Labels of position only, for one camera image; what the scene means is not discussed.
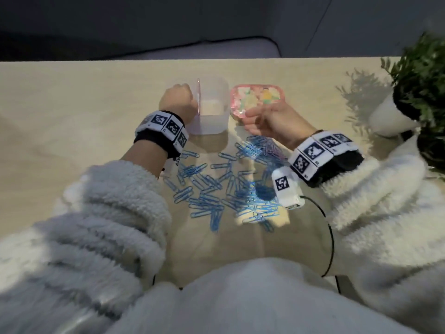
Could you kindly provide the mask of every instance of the dark gray wall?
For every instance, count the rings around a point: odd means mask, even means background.
[[[94,59],[263,36],[282,57],[398,55],[445,0],[0,0],[0,58]]]

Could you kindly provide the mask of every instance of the table top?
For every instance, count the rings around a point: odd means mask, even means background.
[[[215,75],[230,87],[275,84],[314,126],[347,134],[367,154],[384,158],[398,144],[366,127],[367,116],[391,92],[379,58],[19,62],[0,63],[0,74],[0,236],[48,218],[64,187],[88,166],[122,157],[165,85],[178,78]],[[234,144],[247,136],[230,118],[225,133],[192,137],[186,149],[200,157],[183,161],[221,163],[217,153],[235,154]],[[251,161],[236,163],[236,171],[252,168]],[[303,192],[329,209],[319,190]],[[164,196],[174,223],[160,280],[183,286],[226,263],[265,256],[319,273],[327,267],[329,231],[310,203],[281,210],[274,232],[241,225],[226,208],[214,233],[209,216],[192,219],[187,203],[174,204],[167,187]]]

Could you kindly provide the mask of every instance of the green plant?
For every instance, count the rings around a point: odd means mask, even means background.
[[[400,102],[419,111],[420,135],[417,145],[427,163],[445,171],[445,39],[424,33],[403,50],[391,65],[381,59],[381,67],[392,78]]]

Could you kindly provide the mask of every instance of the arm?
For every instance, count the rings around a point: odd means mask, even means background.
[[[175,86],[160,109],[189,122],[197,108]],[[165,259],[171,216],[157,177],[166,157],[136,142],[70,185],[56,217],[0,242],[1,333],[103,333],[142,296]]]
[[[316,129],[281,103],[246,112],[245,128],[296,148]],[[445,202],[424,161],[364,160],[321,185],[333,211],[336,262],[372,308],[426,333],[445,333]]]

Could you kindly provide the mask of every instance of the person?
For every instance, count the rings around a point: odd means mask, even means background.
[[[159,110],[187,124],[197,103],[175,85]],[[317,132],[284,102],[250,109],[244,124],[291,150]],[[333,204],[341,273],[366,306],[278,258],[226,265],[182,291],[145,288],[172,223],[157,180],[170,151],[153,135],[89,168],[54,217],[1,240],[1,333],[445,333],[445,207],[413,156],[361,158],[317,184]]]

